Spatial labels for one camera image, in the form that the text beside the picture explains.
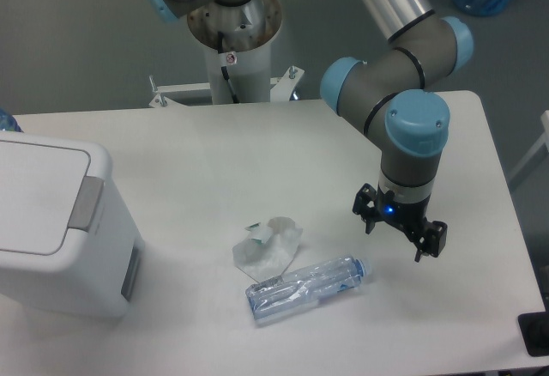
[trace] bolt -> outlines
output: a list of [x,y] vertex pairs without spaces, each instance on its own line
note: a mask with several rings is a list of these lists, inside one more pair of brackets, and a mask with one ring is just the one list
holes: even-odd
[[158,89],[156,88],[156,84],[154,84],[153,76],[149,76],[148,80],[151,82],[151,89],[153,90],[153,94],[156,95],[158,93]]

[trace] black cable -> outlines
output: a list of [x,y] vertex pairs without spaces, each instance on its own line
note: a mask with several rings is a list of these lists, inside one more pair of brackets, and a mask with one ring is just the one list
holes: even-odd
[[[217,32],[217,53],[222,54],[223,53],[223,33],[221,31]],[[229,93],[231,93],[232,103],[233,104],[240,104],[240,100],[238,99],[234,87],[231,83],[231,77],[229,76],[229,71],[226,66],[221,67],[221,74],[223,75],[223,78],[226,81],[226,85],[229,88]]]

